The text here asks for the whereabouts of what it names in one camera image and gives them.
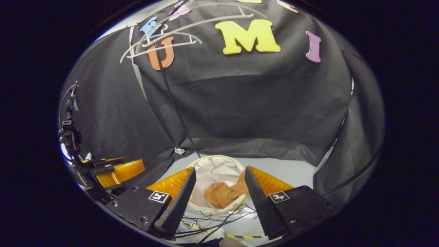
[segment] yellow and black tape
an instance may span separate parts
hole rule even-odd
[[[182,224],[189,226],[192,229],[200,230],[200,228],[197,225],[186,223],[181,221]],[[256,239],[256,238],[264,238],[265,236],[240,236],[240,235],[232,235],[232,234],[226,234],[226,238],[237,238],[237,239]]]

